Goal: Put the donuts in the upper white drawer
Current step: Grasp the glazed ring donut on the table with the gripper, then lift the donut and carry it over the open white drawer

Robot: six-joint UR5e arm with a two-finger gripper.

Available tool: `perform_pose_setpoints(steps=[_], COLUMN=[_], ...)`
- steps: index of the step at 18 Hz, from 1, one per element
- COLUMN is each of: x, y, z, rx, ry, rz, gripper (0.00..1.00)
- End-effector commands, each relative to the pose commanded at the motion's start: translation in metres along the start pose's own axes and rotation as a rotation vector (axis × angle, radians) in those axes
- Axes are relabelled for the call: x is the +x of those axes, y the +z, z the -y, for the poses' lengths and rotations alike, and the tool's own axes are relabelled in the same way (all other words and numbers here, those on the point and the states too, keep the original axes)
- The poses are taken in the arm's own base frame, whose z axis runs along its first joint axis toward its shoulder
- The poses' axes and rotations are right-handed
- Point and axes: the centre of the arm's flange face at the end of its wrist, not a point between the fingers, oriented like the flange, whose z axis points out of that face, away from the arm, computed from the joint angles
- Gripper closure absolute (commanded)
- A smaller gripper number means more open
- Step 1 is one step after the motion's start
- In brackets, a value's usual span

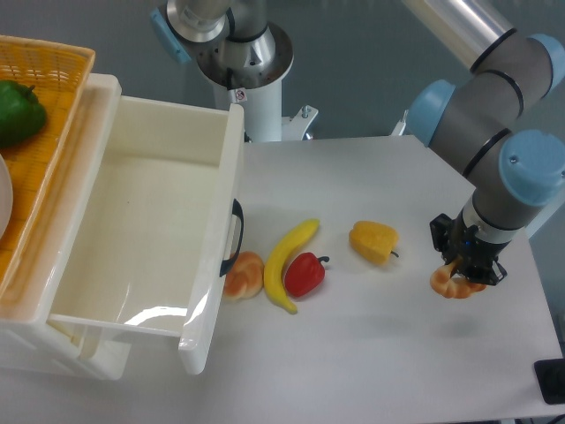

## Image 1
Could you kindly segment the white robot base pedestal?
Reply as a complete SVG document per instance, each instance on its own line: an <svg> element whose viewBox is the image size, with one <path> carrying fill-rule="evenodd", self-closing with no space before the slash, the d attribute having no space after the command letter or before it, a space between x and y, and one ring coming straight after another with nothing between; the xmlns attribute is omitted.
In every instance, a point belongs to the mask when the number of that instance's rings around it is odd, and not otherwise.
<svg viewBox="0 0 565 424"><path fill-rule="evenodd" d="M290 37L268 20L266 2L168 1L150 22L174 60L196 63L217 109L243 108L249 140L282 140L283 79L294 54Z"/></svg>

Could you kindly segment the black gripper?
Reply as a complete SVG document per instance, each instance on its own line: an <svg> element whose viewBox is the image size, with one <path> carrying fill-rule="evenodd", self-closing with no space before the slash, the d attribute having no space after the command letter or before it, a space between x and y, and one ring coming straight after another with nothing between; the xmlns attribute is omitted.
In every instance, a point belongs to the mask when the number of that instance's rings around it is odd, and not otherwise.
<svg viewBox="0 0 565 424"><path fill-rule="evenodd" d="M508 272L499 263L501 251L508 245L490 243L478 237L478 226L468 226L460 213L456 219L445 214L430 222L433 247L445 264L456 262L456 273L472 283L497 285Z"/></svg>

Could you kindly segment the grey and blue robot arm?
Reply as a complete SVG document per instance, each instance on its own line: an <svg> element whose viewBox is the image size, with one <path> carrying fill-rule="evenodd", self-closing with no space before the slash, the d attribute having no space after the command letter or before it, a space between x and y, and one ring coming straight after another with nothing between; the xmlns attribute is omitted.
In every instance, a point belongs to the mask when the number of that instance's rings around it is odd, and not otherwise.
<svg viewBox="0 0 565 424"><path fill-rule="evenodd" d="M471 72L457 87L438 80L410 106L409 131L474 188L456 217L430 223L443 265L430 278L449 299L497 285L501 251L564 187L564 144L511 123L564 78L564 47L524 36L487 1L409 1L408 9Z"/></svg>

